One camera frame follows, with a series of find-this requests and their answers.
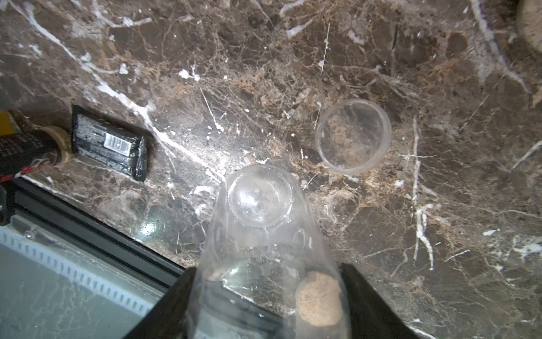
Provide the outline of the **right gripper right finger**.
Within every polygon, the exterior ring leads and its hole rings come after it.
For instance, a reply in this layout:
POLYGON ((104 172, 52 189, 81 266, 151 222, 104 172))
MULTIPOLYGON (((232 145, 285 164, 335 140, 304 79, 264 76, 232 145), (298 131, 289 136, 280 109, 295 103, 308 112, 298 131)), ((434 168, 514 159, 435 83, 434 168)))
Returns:
POLYGON ((351 264, 340 265, 351 312, 353 338, 410 338, 418 336, 351 264))

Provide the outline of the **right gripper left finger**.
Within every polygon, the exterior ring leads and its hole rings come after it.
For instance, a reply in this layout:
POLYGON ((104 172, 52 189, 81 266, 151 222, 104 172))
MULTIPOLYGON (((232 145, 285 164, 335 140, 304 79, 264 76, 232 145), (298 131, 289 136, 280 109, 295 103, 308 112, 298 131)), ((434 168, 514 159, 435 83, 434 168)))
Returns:
POLYGON ((124 338, 187 338, 186 322, 183 318, 189 306, 196 272, 196 267, 187 268, 151 311, 124 338))

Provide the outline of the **clear oatmeal jar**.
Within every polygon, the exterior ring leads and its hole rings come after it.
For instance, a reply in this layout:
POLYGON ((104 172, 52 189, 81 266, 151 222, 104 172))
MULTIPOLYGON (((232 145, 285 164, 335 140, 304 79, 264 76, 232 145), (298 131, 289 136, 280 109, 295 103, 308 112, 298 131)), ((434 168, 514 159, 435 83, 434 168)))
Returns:
POLYGON ((251 165, 222 184, 185 319, 188 338, 351 338, 340 270, 291 174, 251 165), (335 326, 296 313, 296 290, 311 271, 340 284, 335 326))

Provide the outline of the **clear jar lid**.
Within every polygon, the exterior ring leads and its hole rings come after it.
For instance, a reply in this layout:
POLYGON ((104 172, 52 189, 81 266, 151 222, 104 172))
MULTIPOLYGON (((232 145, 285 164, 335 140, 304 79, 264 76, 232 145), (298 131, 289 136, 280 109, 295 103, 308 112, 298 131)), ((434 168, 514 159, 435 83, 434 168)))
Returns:
POLYGON ((341 100, 320 116, 315 140, 327 168, 356 176, 372 170, 385 157, 392 126, 379 105, 362 99, 341 100))

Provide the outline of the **near red-lid oatmeal jar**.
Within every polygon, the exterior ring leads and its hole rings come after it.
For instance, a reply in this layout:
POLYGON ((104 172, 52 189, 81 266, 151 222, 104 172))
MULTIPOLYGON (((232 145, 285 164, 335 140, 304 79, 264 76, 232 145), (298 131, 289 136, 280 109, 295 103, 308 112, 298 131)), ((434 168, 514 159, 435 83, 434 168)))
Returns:
POLYGON ((332 276, 311 271, 296 290, 296 313, 312 326, 335 326, 344 315, 341 293, 332 276))

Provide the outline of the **small black box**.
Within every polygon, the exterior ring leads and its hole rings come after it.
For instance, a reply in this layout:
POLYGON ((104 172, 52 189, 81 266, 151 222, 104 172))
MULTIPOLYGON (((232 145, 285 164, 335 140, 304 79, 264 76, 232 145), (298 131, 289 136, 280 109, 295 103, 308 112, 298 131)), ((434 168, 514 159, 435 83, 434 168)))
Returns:
POLYGON ((110 169, 145 182, 148 173, 148 140, 79 105, 72 106, 71 149, 110 169))

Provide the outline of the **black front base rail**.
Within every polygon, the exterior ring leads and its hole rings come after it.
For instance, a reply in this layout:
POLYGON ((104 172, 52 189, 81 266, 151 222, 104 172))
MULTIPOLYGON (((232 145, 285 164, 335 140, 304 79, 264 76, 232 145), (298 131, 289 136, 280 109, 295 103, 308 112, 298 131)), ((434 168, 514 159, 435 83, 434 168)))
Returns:
POLYGON ((122 338, 182 273, 29 182, 1 185, 3 338, 122 338))

